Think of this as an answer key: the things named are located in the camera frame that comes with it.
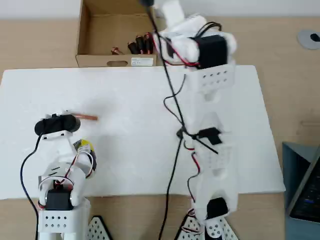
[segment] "white foam board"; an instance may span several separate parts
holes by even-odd
[[[176,89],[183,75],[171,67]],[[275,142],[256,69],[237,66],[235,86],[223,90],[219,113],[237,144],[239,191],[285,190]],[[45,116],[74,110],[99,116],[82,121],[72,140],[88,139],[97,155],[97,172],[86,182],[86,196],[164,194],[178,145],[179,123],[163,107],[170,90],[162,67],[56,68],[7,70],[0,86],[0,199],[24,198],[19,171],[35,146],[34,126]],[[38,176],[50,158],[40,142],[25,165],[24,180],[37,197]],[[188,195],[187,178],[196,172],[182,150],[172,194]]]

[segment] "wooden table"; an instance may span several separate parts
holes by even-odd
[[[319,143],[320,50],[303,49],[301,29],[320,32],[320,18],[215,18],[238,41],[238,64],[255,65],[279,158],[282,142]],[[1,20],[0,73],[5,69],[71,68],[78,20]],[[102,215],[115,240],[157,239],[164,196],[95,197],[91,213]],[[164,240],[172,240],[190,201],[172,196]],[[283,240],[283,194],[239,196],[238,211],[228,221],[241,240]],[[34,239],[35,215],[27,200],[0,201],[3,239]]]

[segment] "open cardboard box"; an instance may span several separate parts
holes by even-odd
[[[78,66],[155,66],[155,53],[131,54],[128,49],[128,42],[152,29],[138,0],[82,0],[75,56]],[[112,55],[112,47],[124,55]]]

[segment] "sticker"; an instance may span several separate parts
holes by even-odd
[[[153,66],[154,59],[152,57],[132,57],[131,66]]]

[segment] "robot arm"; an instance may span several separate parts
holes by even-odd
[[[39,182],[39,240],[86,240],[90,202],[84,198],[85,181],[97,162],[90,142],[70,142],[80,127],[73,115],[52,115],[39,121],[36,134],[51,145],[55,155]]]
[[[200,229],[181,230],[176,239],[182,240],[188,231],[201,235],[202,240],[224,239],[218,219],[237,209],[238,169],[232,132],[216,108],[219,90],[234,85],[237,42],[232,34],[219,31],[220,24],[207,22],[199,14],[185,18],[178,0],[156,0],[154,7],[163,12],[167,24],[159,32],[160,39],[153,36],[155,47],[159,52],[161,45],[166,63],[186,66],[185,83],[178,95],[185,128],[180,132],[187,148],[193,150],[198,168],[191,196],[192,217]],[[218,226],[219,234],[212,226]]]

